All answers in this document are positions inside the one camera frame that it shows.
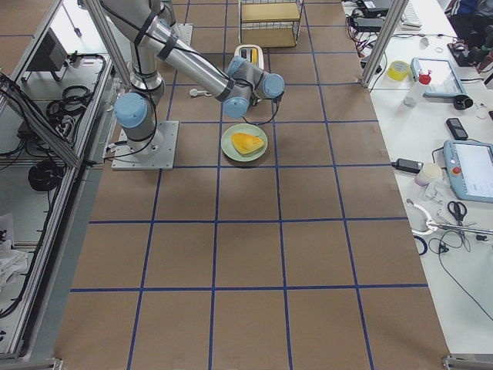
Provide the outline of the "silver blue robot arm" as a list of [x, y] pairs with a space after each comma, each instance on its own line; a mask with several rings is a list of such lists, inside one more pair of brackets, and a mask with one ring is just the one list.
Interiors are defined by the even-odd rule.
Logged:
[[226, 72], [180, 39], [171, 1], [101, 1], [100, 6], [132, 45], [132, 75], [136, 89], [152, 90], [159, 80], [160, 59], [203, 87], [231, 118], [243, 118], [259, 99], [279, 102], [283, 77], [266, 72], [241, 57], [233, 57]]

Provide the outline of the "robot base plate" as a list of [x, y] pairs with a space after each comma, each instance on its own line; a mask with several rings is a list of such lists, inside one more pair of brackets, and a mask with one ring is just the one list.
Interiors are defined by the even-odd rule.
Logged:
[[142, 152], [133, 153], [125, 144], [116, 147], [113, 170], [171, 170], [174, 164], [179, 121], [159, 121], [156, 135]]

